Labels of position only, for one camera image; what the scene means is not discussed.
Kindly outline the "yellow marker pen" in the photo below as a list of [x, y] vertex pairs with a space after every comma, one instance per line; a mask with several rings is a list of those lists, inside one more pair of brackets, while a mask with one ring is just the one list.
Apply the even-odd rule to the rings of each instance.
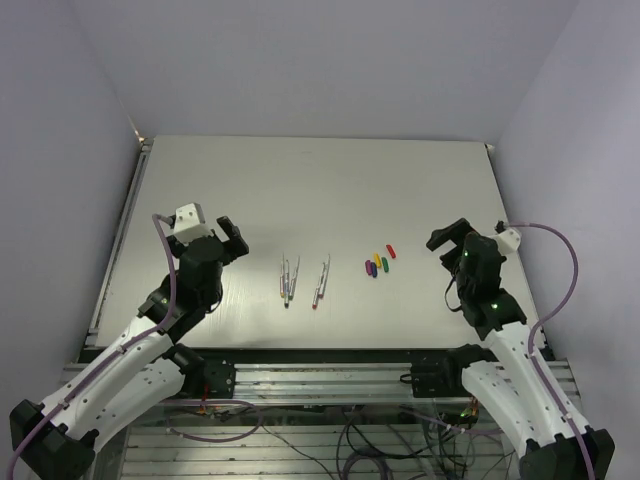
[[280, 296], [283, 299], [285, 298], [285, 287], [286, 287], [286, 260], [283, 253], [281, 256], [281, 264], [280, 264]]

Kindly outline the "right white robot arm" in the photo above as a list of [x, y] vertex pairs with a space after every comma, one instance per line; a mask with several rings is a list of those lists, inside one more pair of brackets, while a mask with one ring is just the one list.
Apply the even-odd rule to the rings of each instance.
[[603, 479], [615, 443], [597, 430], [564, 393], [535, 344], [541, 326], [530, 326], [517, 300], [501, 285], [508, 255], [520, 247], [515, 225], [499, 222], [485, 236], [464, 218], [431, 233], [426, 243], [441, 255], [459, 300], [457, 312], [479, 341], [450, 352], [442, 387], [475, 397], [508, 438], [523, 479]]

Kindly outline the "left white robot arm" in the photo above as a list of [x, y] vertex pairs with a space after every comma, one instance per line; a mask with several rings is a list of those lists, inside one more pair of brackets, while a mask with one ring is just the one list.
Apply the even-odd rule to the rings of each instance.
[[23, 461], [41, 479], [80, 479], [132, 421], [166, 399], [202, 389], [204, 362], [180, 341], [219, 306], [224, 267], [249, 247], [226, 216], [217, 220], [227, 236], [221, 240], [194, 204], [152, 220], [168, 275], [84, 370], [42, 401], [24, 400], [11, 411], [7, 478]]

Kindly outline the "blue marker pen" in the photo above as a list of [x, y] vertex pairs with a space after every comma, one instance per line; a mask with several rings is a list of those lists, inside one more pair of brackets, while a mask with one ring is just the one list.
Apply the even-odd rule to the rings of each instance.
[[290, 263], [289, 260], [286, 260], [286, 287], [285, 287], [285, 298], [284, 298], [284, 307], [285, 309], [289, 308], [290, 300], [288, 299], [288, 290], [289, 290], [289, 275], [290, 275]]

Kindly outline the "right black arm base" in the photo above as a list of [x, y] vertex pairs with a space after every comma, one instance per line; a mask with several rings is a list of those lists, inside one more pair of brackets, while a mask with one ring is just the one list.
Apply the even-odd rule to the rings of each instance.
[[411, 387], [414, 398], [470, 397], [462, 385], [462, 370], [478, 361], [496, 361], [496, 357], [479, 345], [466, 344], [447, 350], [439, 360], [413, 363], [399, 381]]

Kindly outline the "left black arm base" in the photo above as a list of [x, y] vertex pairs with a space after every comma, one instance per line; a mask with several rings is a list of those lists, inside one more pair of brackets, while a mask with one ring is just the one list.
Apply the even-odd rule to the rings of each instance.
[[222, 354], [205, 353], [183, 344], [162, 355], [178, 367], [182, 385], [172, 399], [231, 399], [234, 394], [236, 368]]

